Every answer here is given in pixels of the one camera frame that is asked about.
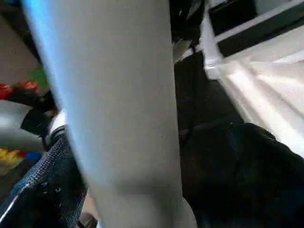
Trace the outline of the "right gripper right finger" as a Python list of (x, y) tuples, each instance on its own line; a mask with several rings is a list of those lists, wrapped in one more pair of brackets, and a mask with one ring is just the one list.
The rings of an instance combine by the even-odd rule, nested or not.
[(198, 227), (303, 227), (304, 160), (269, 131), (250, 123), (197, 131), (180, 155)]

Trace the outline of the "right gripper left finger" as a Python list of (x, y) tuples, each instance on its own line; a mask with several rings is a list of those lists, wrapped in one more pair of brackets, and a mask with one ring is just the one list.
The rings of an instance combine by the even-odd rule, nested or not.
[(0, 207), (2, 228), (74, 228), (87, 194), (66, 136), (13, 187)]

